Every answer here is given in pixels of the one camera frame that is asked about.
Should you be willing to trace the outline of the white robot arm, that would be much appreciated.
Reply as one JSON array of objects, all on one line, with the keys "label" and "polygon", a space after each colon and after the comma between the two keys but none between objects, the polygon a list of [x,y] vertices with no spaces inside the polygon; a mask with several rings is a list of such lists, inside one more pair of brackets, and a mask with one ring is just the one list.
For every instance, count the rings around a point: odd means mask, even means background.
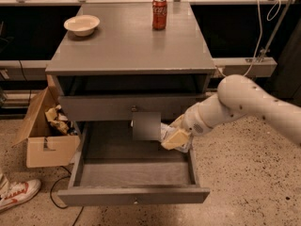
[{"label": "white robot arm", "polygon": [[293,143],[301,143],[301,107],[273,97],[239,74],[223,78],[216,94],[190,106],[170,125],[163,123],[160,142],[167,150],[186,153],[194,137],[247,115],[266,121]]}]

